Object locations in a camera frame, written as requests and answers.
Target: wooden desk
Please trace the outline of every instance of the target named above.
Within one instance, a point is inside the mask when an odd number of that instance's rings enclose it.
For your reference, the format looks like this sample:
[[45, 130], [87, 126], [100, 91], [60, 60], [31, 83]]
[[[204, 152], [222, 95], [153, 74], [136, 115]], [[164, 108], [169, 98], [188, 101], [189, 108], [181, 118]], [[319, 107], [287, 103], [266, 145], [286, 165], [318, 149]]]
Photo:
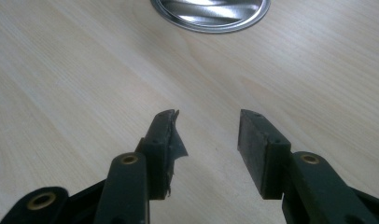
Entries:
[[148, 0], [0, 0], [0, 219], [34, 189], [104, 179], [170, 108], [189, 157], [152, 223], [285, 223], [236, 150], [241, 108], [379, 197], [379, 0], [273, 1], [229, 35]]

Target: silver circular grommet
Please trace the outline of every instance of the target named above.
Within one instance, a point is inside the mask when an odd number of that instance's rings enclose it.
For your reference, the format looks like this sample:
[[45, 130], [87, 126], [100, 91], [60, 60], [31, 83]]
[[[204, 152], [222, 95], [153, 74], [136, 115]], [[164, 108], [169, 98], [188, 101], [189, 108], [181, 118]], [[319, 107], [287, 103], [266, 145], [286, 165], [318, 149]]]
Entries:
[[33, 197], [27, 204], [29, 210], [39, 210], [52, 204], [56, 200], [56, 194], [52, 191], [44, 192]]
[[133, 164], [133, 163], [137, 162], [138, 160], [139, 159], [136, 156], [134, 156], [134, 155], [128, 155], [128, 156], [122, 157], [122, 159], [120, 160], [120, 162], [122, 162], [125, 165], [129, 165], [129, 164]]
[[168, 21], [209, 34], [243, 30], [260, 21], [271, 0], [151, 0]]
[[320, 163], [320, 160], [317, 157], [312, 156], [310, 154], [301, 155], [301, 159], [307, 163], [310, 163], [310, 164], [319, 164]]

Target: black plastic part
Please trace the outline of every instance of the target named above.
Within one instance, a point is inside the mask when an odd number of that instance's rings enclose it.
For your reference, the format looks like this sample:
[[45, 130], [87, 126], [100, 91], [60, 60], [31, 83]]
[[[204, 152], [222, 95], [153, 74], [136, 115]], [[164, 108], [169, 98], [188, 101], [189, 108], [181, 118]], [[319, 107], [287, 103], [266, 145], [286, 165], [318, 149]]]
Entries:
[[103, 180], [71, 196], [64, 207], [59, 223], [92, 223], [104, 186]]
[[136, 152], [147, 158], [149, 199], [164, 200], [170, 192], [175, 159], [188, 156], [187, 150], [175, 129], [178, 110], [166, 110], [155, 116]]
[[261, 114], [241, 110], [238, 150], [263, 199], [281, 199], [291, 144]]
[[309, 223], [309, 216], [294, 184], [285, 176], [282, 210], [287, 224]]
[[358, 198], [364, 203], [364, 205], [373, 213], [373, 215], [379, 220], [379, 199], [359, 191], [358, 189], [352, 189]]
[[148, 224], [148, 208], [145, 156], [118, 156], [111, 163], [93, 223]]
[[1, 224], [57, 223], [68, 199], [67, 190], [58, 187], [37, 189], [21, 198]]
[[379, 223], [322, 157], [310, 152], [293, 153], [288, 174], [310, 223]]

